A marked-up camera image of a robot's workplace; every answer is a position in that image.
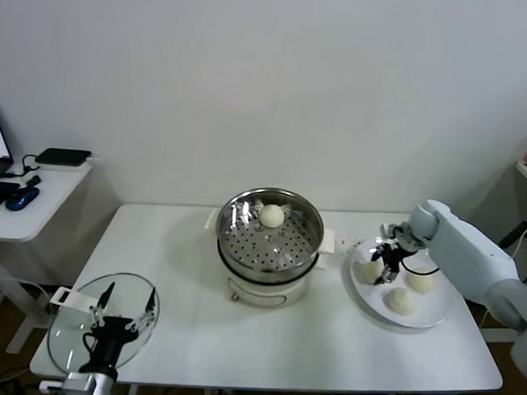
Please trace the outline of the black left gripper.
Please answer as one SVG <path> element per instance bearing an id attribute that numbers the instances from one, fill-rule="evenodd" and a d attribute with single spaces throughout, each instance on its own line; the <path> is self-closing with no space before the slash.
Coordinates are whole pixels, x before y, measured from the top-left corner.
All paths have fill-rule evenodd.
<path id="1" fill-rule="evenodd" d="M 132 332 L 143 332 L 156 319 L 156 290 L 152 289 L 144 312 L 134 320 L 126 317 L 107 316 L 107 303 L 114 291 L 114 283 L 99 296 L 97 304 L 91 307 L 92 328 L 82 336 L 88 352 L 88 361 L 82 369 L 115 371 L 123 347 L 131 343 Z"/>

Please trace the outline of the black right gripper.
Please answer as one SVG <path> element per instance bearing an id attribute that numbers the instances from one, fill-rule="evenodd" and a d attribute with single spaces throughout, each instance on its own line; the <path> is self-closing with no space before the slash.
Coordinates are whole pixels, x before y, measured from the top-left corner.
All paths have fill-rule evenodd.
<path id="1" fill-rule="evenodd" d="M 405 250 L 398 246 L 398 244 L 384 243 L 377 246 L 375 253 L 372 254 L 372 260 L 382 258 L 384 268 L 381 275 L 374 281 L 376 285 L 391 283 L 396 279 L 396 274 L 399 273 L 400 262 L 405 258 Z"/>

